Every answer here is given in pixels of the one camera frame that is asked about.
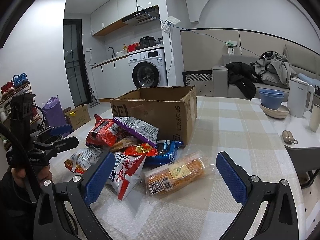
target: washing machine door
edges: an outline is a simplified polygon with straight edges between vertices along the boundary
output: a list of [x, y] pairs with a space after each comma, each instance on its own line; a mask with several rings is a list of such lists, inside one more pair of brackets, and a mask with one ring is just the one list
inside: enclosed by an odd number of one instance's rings
[[160, 73], [154, 64], [140, 62], [132, 71], [132, 80], [137, 88], [156, 87], [159, 84]]

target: beige plate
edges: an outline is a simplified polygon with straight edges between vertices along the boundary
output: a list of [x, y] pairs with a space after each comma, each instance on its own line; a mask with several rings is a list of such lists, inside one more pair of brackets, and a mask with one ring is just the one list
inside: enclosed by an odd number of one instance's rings
[[278, 118], [278, 119], [286, 118], [290, 112], [290, 109], [283, 105], [281, 105], [277, 110], [266, 108], [262, 104], [260, 104], [260, 107], [266, 115], [269, 115], [271, 117]]

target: faucet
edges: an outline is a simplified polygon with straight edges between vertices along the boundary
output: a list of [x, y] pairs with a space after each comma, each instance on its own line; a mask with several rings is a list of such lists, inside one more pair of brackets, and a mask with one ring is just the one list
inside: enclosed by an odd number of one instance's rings
[[108, 48], [108, 51], [109, 51], [110, 48], [113, 50], [113, 53], [112, 53], [111, 57], [115, 57], [115, 56], [116, 56], [116, 54], [115, 54], [115, 49], [114, 49], [113, 47], [109, 47], [109, 48]]

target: white side table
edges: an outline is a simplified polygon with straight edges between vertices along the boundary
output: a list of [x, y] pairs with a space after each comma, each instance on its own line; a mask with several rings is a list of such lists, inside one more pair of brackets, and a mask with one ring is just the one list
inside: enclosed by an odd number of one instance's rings
[[[251, 101], [258, 105], [261, 104], [258, 98], [253, 98]], [[282, 105], [287, 106], [287, 102], [282, 102]], [[268, 115], [267, 117], [286, 147], [296, 172], [308, 172], [310, 176], [310, 180], [301, 185], [301, 188], [309, 187], [320, 172], [320, 129], [317, 132], [310, 130], [311, 112], [305, 112], [303, 118], [290, 114], [285, 119], [276, 119]], [[290, 131], [298, 144], [285, 143], [282, 138], [284, 130]]]

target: kettle lid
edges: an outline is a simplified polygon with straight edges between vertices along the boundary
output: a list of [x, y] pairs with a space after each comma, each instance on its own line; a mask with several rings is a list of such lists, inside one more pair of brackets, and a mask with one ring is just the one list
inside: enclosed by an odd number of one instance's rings
[[300, 84], [302, 84], [302, 85], [308, 85], [308, 83], [307, 82], [305, 82], [305, 81], [303, 81], [303, 80], [301, 80], [301, 79], [299, 79], [299, 78], [291, 78], [291, 80], [292, 81], [295, 81], [295, 82], [298, 82], [298, 83], [300, 83]]

